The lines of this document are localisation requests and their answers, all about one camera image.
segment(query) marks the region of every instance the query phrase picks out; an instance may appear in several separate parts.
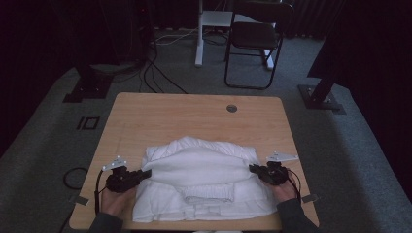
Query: table top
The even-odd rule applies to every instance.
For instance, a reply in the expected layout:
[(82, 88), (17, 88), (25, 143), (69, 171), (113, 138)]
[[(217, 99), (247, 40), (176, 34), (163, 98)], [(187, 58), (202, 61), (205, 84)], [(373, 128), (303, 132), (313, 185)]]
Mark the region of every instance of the table top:
[[(91, 226), (95, 218), (93, 191), (104, 165), (120, 155), (127, 161), (129, 171), (138, 170), (147, 147), (166, 145), (185, 136), (254, 147), (261, 164), (266, 164), (266, 157), (274, 151), (297, 154), (282, 101), (277, 97), (120, 93), (80, 193), (89, 202), (85, 206), (76, 204), (70, 226), (74, 229), (89, 229)], [(283, 162), (283, 166), (299, 176), (302, 196), (309, 194), (300, 160)], [(100, 188), (110, 174), (111, 171), (103, 173)], [(133, 222), (133, 206), (134, 201), (131, 201), (123, 212), (125, 229), (195, 231), (282, 228), (276, 213), (242, 220)], [(302, 208), (309, 219), (319, 225), (313, 203), (302, 204)]]

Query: white towel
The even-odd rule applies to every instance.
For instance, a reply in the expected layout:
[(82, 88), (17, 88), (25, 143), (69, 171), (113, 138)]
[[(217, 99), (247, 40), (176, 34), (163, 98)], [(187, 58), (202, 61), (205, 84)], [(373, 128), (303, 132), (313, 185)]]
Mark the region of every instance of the white towel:
[(133, 220), (224, 220), (269, 215), (276, 202), (249, 171), (254, 148), (185, 137), (147, 148), (142, 170), (152, 176), (137, 189)]

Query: human hand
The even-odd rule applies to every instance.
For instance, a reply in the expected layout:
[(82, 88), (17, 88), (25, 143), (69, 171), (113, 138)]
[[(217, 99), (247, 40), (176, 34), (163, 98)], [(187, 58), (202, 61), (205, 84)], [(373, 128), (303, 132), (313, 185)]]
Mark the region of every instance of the human hand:
[(267, 186), (272, 189), (273, 195), (279, 202), (284, 202), (291, 200), (297, 197), (296, 189), (294, 188), (293, 184), (296, 184), (292, 173), (288, 171), (289, 180), (285, 181), (279, 185), (271, 185), (269, 183), (265, 183)]
[(117, 193), (105, 188), (102, 191), (101, 212), (121, 218), (127, 203), (136, 197), (136, 189), (137, 187), (133, 187), (124, 193)]

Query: gray carpet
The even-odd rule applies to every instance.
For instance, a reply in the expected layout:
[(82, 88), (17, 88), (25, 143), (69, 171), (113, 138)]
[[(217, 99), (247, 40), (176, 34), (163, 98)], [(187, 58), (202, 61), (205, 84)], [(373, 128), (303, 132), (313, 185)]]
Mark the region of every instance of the gray carpet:
[[(220, 37), (209, 37), (221, 41)], [(411, 232), (412, 206), (398, 184), (350, 92), (333, 88), (347, 115), (307, 110), (299, 84), (306, 79), (322, 41), (288, 39), (284, 43), (274, 84), (266, 90), (228, 88), (223, 83), (224, 47), (205, 44), (203, 66), (194, 67), (193, 39), (158, 46), (155, 64), (190, 94), (264, 95), (280, 97), (312, 193), (321, 199), (315, 207), (324, 232)], [(262, 82), (269, 72), (260, 60), (234, 58), (229, 72), (234, 82)], [(120, 67), (99, 65), (113, 71)], [(146, 74), (155, 86), (152, 70)], [(63, 184), (64, 174), (88, 168), (111, 106), (120, 92), (151, 92), (144, 72), (115, 77), (106, 99), (62, 103), (79, 78), (72, 69), (52, 87), (36, 113), (0, 160), (0, 232), (58, 232), (73, 210), (79, 190)], [(164, 92), (181, 93), (156, 70), (154, 78)], [(96, 129), (78, 129), (82, 117), (100, 117)], [(76, 171), (68, 181), (82, 185), (85, 174)], [(68, 224), (63, 232), (80, 232)]]

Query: gray sleeve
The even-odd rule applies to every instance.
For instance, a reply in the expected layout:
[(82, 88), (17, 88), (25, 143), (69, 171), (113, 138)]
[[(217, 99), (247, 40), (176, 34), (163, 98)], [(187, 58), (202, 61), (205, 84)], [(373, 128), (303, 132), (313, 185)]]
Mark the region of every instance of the gray sleeve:
[(88, 233), (120, 233), (123, 221), (115, 216), (104, 213), (97, 214)]
[(319, 228), (304, 214), (297, 199), (281, 202), (277, 206), (284, 233), (319, 233)]

